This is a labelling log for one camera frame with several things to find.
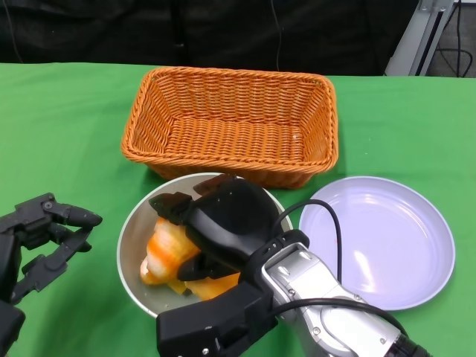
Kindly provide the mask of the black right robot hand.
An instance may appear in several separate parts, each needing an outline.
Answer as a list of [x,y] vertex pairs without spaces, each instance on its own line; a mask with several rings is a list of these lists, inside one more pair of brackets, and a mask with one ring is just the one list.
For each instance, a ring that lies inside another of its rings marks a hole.
[[185,228],[200,250],[178,266],[181,281],[219,279],[242,271],[251,255],[272,237],[279,211],[256,184],[220,174],[193,187],[196,200],[182,193],[162,193],[149,200],[158,216]]

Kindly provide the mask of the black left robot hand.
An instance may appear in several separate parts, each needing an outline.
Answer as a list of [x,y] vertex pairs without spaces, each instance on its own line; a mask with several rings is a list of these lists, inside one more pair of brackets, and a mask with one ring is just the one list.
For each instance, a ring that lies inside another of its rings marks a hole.
[[[90,210],[57,202],[52,193],[17,204],[1,217],[1,300],[16,305],[55,281],[76,253],[91,250],[87,239],[102,221]],[[48,242],[57,244],[53,253],[21,265],[22,248],[31,251]]]

